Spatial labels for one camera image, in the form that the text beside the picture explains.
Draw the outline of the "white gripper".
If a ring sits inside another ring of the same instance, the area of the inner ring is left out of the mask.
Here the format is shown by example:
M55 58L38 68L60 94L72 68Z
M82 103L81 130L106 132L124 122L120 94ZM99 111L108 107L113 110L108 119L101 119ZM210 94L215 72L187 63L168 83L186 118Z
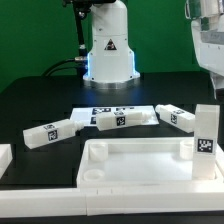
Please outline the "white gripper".
M185 17L198 64L218 74L210 76L214 97L224 100L224 0L186 0Z

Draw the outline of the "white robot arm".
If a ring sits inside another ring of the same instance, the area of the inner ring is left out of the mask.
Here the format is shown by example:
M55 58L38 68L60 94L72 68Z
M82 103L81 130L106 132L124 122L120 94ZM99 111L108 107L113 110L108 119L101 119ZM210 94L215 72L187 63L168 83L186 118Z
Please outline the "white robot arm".
M92 2L93 46L87 54L84 84L119 89L140 79L128 45L127 8L121 0ZM224 0L186 0L192 39L200 67L210 72L216 99L224 99Z

